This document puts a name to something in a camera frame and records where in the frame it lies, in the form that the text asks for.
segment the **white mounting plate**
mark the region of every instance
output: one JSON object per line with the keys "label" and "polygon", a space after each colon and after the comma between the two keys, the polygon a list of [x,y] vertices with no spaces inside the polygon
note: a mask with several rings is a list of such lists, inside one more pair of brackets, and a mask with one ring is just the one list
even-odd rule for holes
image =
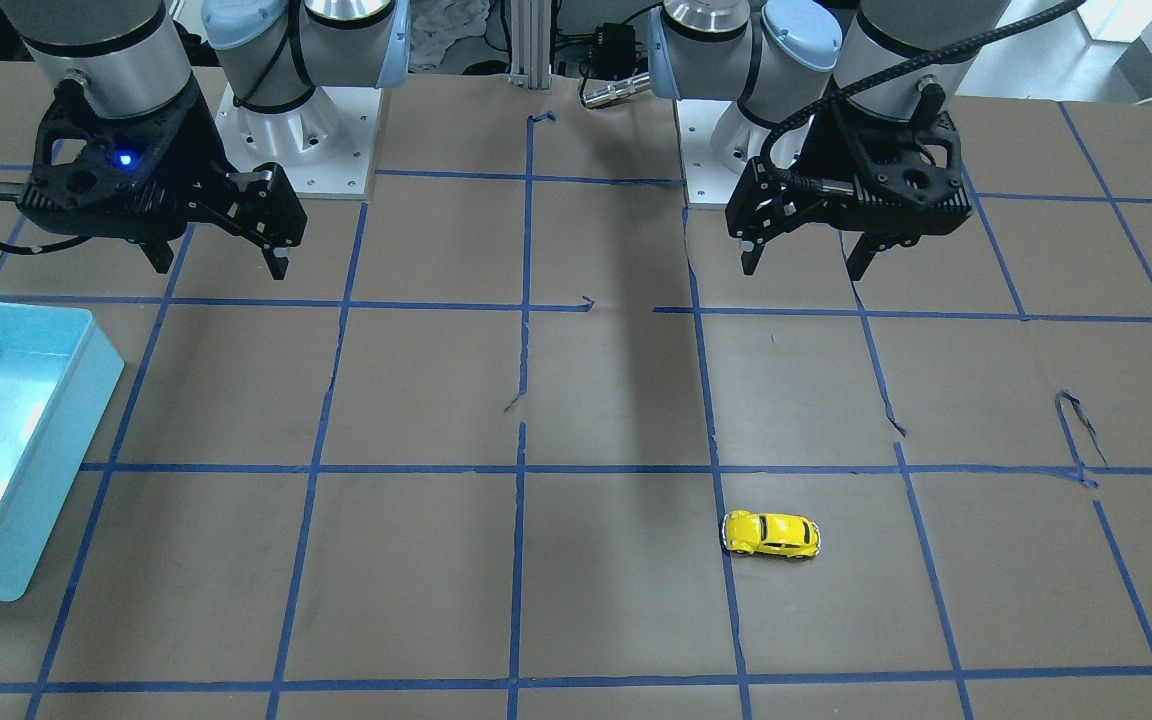
{"label": "white mounting plate", "polygon": [[[371,187],[376,128],[380,123],[380,100],[384,93],[378,88],[323,90],[338,106],[340,127],[346,128],[348,135],[332,143],[332,154],[325,154],[309,164],[283,164],[283,170],[297,196],[320,197],[325,200],[365,200]],[[247,145],[237,122],[234,90],[227,85],[225,96],[220,99],[220,111],[215,114],[215,128],[225,144],[225,154],[238,172],[268,162],[270,158],[256,154]]]}
{"label": "white mounting plate", "polygon": [[728,100],[677,100],[679,149],[682,152],[682,176],[687,181],[687,205],[691,209],[722,209],[732,198],[740,180],[718,161],[708,136],[714,132]]}

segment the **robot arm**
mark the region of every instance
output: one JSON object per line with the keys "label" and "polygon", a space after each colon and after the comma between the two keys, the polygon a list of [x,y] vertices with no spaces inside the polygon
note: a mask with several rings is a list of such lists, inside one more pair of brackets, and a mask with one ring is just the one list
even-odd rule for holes
{"label": "robot arm", "polygon": [[735,149],[726,219],[745,274],[780,234],[828,223],[861,232],[847,258],[858,281],[878,252],[972,214],[947,105],[977,51],[1082,1],[993,29],[1007,0],[863,0],[842,40],[810,0],[755,13],[746,0],[666,0],[649,43],[653,90],[735,100],[717,136]]}
{"label": "robot arm", "polygon": [[[189,222],[214,223],[257,245],[270,274],[285,276],[305,210],[282,164],[238,172],[227,159],[162,0],[0,5],[55,90],[29,179],[0,183],[0,200],[46,232],[78,236],[46,247],[0,242],[0,250],[33,255],[119,237],[165,273],[169,241]],[[205,15],[250,118],[285,120],[319,85],[379,88],[406,74],[406,0],[227,0],[207,3]],[[300,150],[328,136],[329,128],[301,132]],[[280,138],[247,137],[264,143],[270,160],[281,147]],[[61,143],[81,146],[76,158],[56,161]]]}

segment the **grid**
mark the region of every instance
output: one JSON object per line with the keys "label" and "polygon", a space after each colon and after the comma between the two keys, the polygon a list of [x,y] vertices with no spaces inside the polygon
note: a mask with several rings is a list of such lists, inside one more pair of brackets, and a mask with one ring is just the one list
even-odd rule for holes
{"label": "grid", "polygon": [[[109,305],[156,305],[156,319],[147,336],[145,351],[141,357],[141,364],[132,379],[131,392],[120,415],[116,433],[113,439],[109,456],[103,462],[86,462],[84,471],[99,473],[100,480],[97,484],[93,497],[91,513],[88,515],[78,552],[73,562],[63,600],[60,602],[59,613],[52,629],[50,642],[47,642],[41,666],[38,667],[37,679],[32,683],[0,683],[0,694],[28,694],[28,705],[24,717],[32,719],[40,714],[40,706],[47,696],[65,696],[65,694],[260,694],[266,698],[266,717],[274,719],[279,717],[280,702],[287,698],[288,694],[316,694],[316,692],[347,692],[347,691],[500,691],[506,694],[506,705],[503,714],[508,720],[520,717],[520,694],[524,691],[536,691],[536,689],[559,689],[559,688],[673,688],[673,687],[729,687],[735,688],[740,699],[740,712],[745,720],[753,717],[766,717],[755,712],[755,700],[751,697],[751,688],[760,687],[793,687],[793,685],[856,685],[856,684],[888,684],[888,683],[953,683],[961,714],[963,717],[975,717],[972,704],[972,688],[969,683],[986,682],[986,680],[1016,680],[1016,679],[1152,679],[1152,664],[1137,665],[1078,665],[1078,666],[1028,666],[1028,667],[970,667],[960,657],[958,646],[955,642],[955,624],[952,621],[950,607],[946,601],[941,583],[941,573],[937,568],[937,556],[940,555],[937,543],[933,541],[927,523],[924,521],[924,510],[919,500],[919,492],[916,488],[915,477],[920,475],[1032,475],[1046,473],[1056,475],[1062,479],[1083,483],[1085,487],[1094,488],[1097,477],[1111,477],[1111,475],[1152,475],[1152,465],[1149,467],[1097,467],[1084,462],[1085,452],[1079,450],[1079,444],[1075,441],[1075,433],[1070,429],[1070,423],[1064,415],[1064,406],[1056,403],[1055,414],[1060,419],[1062,432],[1064,432],[1064,445],[1069,450],[1069,462],[1049,465],[1007,465],[993,464],[993,462],[979,462],[979,464],[965,464],[965,462],[910,462],[905,456],[905,446],[902,441],[892,444],[892,461],[886,464],[835,464],[835,465],[746,465],[725,464],[719,447],[719,427],[717,419],[717,402],[714,401],[714,388],[710,381],[710,354],[707,350],[707,324],[710,318],[723,314],[750,314],[750,316],[804,316],[804,318],[855,318],[859,320],[861,332],[863,332],[865,347],[867,348],[869,363],[872,365],[874,381],[881,396],[882,407],[886,411],[887,420],[890,425],[904,435],[905,427],[901,423],[900,401],[893,402],[888,389],[890,379],[888,373],[884,373],[882,356],[879,353],[879,341],[876,340],[876,332],[872,323],[876,319],[914,319],[934,320],[934,323],[955,323],[956,320],[987,320],[987,323],[1097,323],[1097,324],[1147,324],[1152,325],[1152,314],[1053,314],[1053,313],[1029,313],[1023,302],[1021,302],[1018,283],[1015,282],[1005,251],[995,232],[993,232],[986,199],[1002,200],[1043,200],[1043,202],[1078,202],[1079,204],[1102,204],[1111,206],[1114,215],[1126,234],[1135,258],[1138,259],[1140,268],[1146,273],[1152,286],[1152,268],[1146,255],[1142,250],[1139,242],[1134,236],[1134,229],[1121,210],[1121,205],[1152,205],[1152,197],[1117,197],[1111,191],[1101,170],[1098,169],[1092,152],[1087,150],[1087,143],[1083,141],[1079,128],[1076,127],[1074,118],[1064,105],[1060,106],[1061,115],[1068,124],[1071,136],[1078,143],[1083,158],[1094,174],[1096,181],[1100,183],[1102,197],[1094,196],[1063,196],[1063,195],[1021,195],[1001,192],[977,192],[975,183],[970,182],[969,190],[972,192],[975,205],[986,232],[992,252],[996,257],[998,267],[1006,281],[1007,291],[1014,301],[1015,313],[977,313],[977,311],[923,311],[923,310],[870,310],[865,302],[861,300],[861,293],[852,287],[854,309],[835,309],[834,306],[710,306],[702,302],[702,288],[698,274],[692,268],[690,262],[687,266],[687,289],[690,291],[690,305],[660,305],[654,306],[654,314],[690,314],[695,334],[696,367],[700,385],[700,396],[704,410],[704,427],[708,438],[708,463],[707,464],[538,464],[529,461],[526,456],[526,422],[521,420],[517,425],[517,442],[515,462],[509,464],[490,465],[454,465],[454,464],[329,464],[324,462],[324,447],[328,439],[329,419],[332,419],[333,401],[338,393],[338,373],[342,365],[342,356],[347,347],[347,327],[349,316],[357,310],[397,310],[397,311],[420,311],[420,310],[444,310],[463,311],[463,313],[509,313],[520,318],[520,356],[518,356],[518,384],[515,402],[525,401],[529,393],[529,346],[531,343],[531,320],[535,314],[584,314],[590,313],[598,306],[598,300],[585,297],[582,304],[554,305],[535,304],[532,302],[531,278],[532,278],[532,225],[535,225],[535,191],[539,184],[544,183],[577,183],[577,184],[611,184],[611,185],[679,185],[675,179],[599,179],[581,176],[556,176],[556,174],[540,174],[535,172],[536,160],[536,127],[540,123],[556,123],[562,118],[562,111],[556,113],[553,109],[538,111],[535,114],[526,114],[525,123],[522,128],[515,128],[516,132],[523,132],[525,143],[525,172],[522,173],[479,173],[460,170],[420,170],[420,169],[396,169],[382,168],[378,170],[378,176],[384,177],[416,177],[416,179],[479,179],[483,181],[522,183],[524,184],[524,213],[522,213],[521,228],[521,302],[518,304],[495,304],[495,302],[422,302],[422,301],[370,301],[356,300],[355,281],[361,267],[361,256],[364,251],[367,223],[367,205],[362,205],[358,211],[355,237],[353,237],[351,252],[349,252],[348,271],[340,301],[333,300],[259,300],[259,297],[179,297],[175,293],[179,287],[180,274],[185,268],[187,260],[191,253],[191,245],[195,240],[194,228],[187,233],[182,245],[180,245],[179,258],[173,266],[173,271],[166,279],[164,293],[160,296],[54,296],[54,295],[0,295],[0,301],[17,302],[82,302],[82,304],[109,304]],[[17,165],[0,165],[0,170],[18,170]],[[682,214],[682,227],[690,227],[692,218],[684,210]],[[12,241],[17,240],[23,232],[23,220],[14,225]],[[3,258],[0,258],[0,274],[3,272]],[[338,335],[335,336],[334,355],[329,370],[329,380],[326,384],[321,397],[319,415],[317,415],[317,430],[312,442],[312,456],[308,464],[219,464],[219,462],[127,462],[120,460],[124,439],[128,434],[129,425],[132,423],[134,411],[141,400],[141,393],[145,387],[147,371],[152,366],[156,348],[159,344],[160,334],[168,318],[168,312],[175,306],[313,306],[314,309],[338,311]],[[96,537],[97,525],[100,523],[105,498],[109,492],[111,480],[115,473],[243,473],[243,475],[275,475],[275,473],[304,473],[306,476],[306,491],[303,495],[303,511],[300,526],[296,533],[296,550],[291,566],[291,584],[288,586],[287,598],[285,598],[285,612],[282,623],[278,635],[278,651],[273,673],[270,680],[257,680],[257,682],[189,682],[189,680],[131,680],[131,682],[59,682],[51,679],[52,666],[58,655],[61,639],[65,637],[70,611],[73,611],[74,598],[81,592],[84,568],[86,568],[88,552],[92,547]],[[483,473],[483,475],[508,475],[513,478],[513,535],[511,535],[511,586],[509,588],[509,639],[508,639],[508,675],[507,676],[484,676],[484,679],[288,679],[287,666],[288,655],[291,651],[293,627],[298,614],[298,602],[302,591],[303,574],[306,568],[308,545],[311,538],[311,528],[314,526],[316,497],[319,492],[319,479],[328,473],[355,473],[355,475],[419,475],[419,473]],[[767,473],[773,477],[790,477],[790,475],[895,475],[904,486],[905,500],[909,503],[911,520],[916,538],[918,538],[918,551],[924,570],[927,574],[929,589],[934,601],[938,626],[943,636],[945,652],[948,659],[948,669],[925,670],[914,667],[909,670],[804,670],[804,673],[759,673],[750,670],[745,650],[742,647],[741,634],[741,602],[737,597],[737,578],[733,570],[730,558],[722,555],[723,596],[726,596],[728,621],[730,621],[732,657],[735,670],[723,674],[694,674],[694,675],[562,675],[562,676],[526,676],[522,667],[522,615],[524,615],[524,575],[525,575],[525,518],[526,518],[526,487],[532,477],[544,477],[544,475],[571,475],[571,473],[635,473],[635,475],[658,475],[658,473],[698,473],[706,475],[712,483],[714,507],[717,516],[721,518],[727,507],[727,493],[723,492],[723,479],[730,479],[733,475],[743,473]],[[1111,526],[1102,501],[1098,497],[1091,497],[1089,502],[1094,510],[1098,526],[1102,532],[1102,540],[1114,558],[1117,573],[1120,575],[1123,591],[1129,597],[1132,605],[1135,620],[1138,621],[1139,632],[1143,634],[1147,643],[1149,653],[1152,655],[1152,624],[1149,622],[1143,601],[1139,598],[1134,577],[1128,570],[1123,552],[1121,552],[1119,536]]]}

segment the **yellow toy car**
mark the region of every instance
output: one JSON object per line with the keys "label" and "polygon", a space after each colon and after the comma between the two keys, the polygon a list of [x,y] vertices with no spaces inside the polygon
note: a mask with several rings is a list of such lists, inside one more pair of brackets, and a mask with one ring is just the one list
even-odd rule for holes
{"label": "yellow toy car", "polygon": [[723,547],[736,555],[780,555],[806,560],[820,552],[820,528],[797,515],[732,510],[723,516]]}

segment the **blue plastic bin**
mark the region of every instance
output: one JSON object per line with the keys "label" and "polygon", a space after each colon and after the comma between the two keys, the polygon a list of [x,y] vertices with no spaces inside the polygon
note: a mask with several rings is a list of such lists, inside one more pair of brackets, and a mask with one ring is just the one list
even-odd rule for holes
{"label": "blue plastic bin", "polygon": [[122,357],[92,314],[0,304],[0,600],[29,585]]}

